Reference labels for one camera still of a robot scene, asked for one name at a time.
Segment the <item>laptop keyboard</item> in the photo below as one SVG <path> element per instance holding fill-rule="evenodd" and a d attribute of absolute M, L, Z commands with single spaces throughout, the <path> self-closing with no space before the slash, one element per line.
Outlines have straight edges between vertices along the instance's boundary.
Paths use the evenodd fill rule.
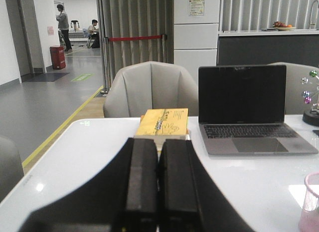
<path fill-rule="evenodd" d="M 204 125 L 208 138 L 296 137 L 285 125 Z"/>

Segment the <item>red trash can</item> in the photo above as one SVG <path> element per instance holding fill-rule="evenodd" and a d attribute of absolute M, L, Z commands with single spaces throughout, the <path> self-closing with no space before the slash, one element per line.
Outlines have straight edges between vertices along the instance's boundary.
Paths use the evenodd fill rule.
<path fill-rule="evenodd" d="M 51 46 L 50 53 L 53 69 L 65 68 L 63 46 Z"/>

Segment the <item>laptop trackpad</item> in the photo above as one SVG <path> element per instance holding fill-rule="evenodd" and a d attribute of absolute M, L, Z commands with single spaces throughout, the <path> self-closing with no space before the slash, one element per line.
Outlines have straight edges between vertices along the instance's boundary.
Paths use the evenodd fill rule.
<path fill-rule="evenodd" d="M 276 138 L 233 138 L 239 152 L 287 152 Z"/>

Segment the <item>yellow book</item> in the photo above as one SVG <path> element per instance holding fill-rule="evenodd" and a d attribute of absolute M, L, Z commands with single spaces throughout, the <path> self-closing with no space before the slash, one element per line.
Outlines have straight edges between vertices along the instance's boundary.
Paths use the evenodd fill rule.
<path fill-rule="evenodd" d="M 166 139 L 186 139 L 188 108 L 149 109 L 134 138 L 153 139 L 160 151 Z"/>

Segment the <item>laptop screen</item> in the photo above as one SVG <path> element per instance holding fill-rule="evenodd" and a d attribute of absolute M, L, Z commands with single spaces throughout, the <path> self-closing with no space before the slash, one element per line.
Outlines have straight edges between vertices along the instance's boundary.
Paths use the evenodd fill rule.
<path fill-rule="evenodd" d="M 286 66 L 200 67 L 199 123 L 282 123 Z"/>

